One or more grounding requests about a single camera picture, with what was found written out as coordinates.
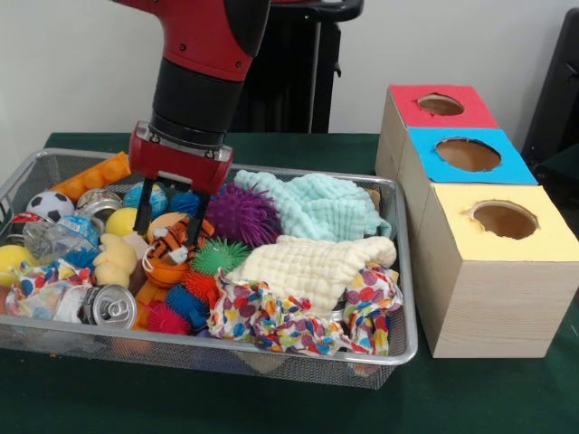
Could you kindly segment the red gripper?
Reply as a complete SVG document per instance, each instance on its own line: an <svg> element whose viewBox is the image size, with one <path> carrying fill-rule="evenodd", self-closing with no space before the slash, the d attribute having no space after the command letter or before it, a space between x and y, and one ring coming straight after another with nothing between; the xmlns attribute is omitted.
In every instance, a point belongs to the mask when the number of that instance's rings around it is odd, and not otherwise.
<svg viewBox="0 0 579 434"><path fill-rule="evenodd" d="M131 172L145 178L134 231L138 235L147 232L152 215L150 197L154 181L163 178L188 184L192 192L187 193L189 223L185 245L195 247L210 194L216 194L224 184L233 162L233 150L229 146L202 149L178 145L156 134L147 122L139 121L129 140L128 159Z"/></svg>

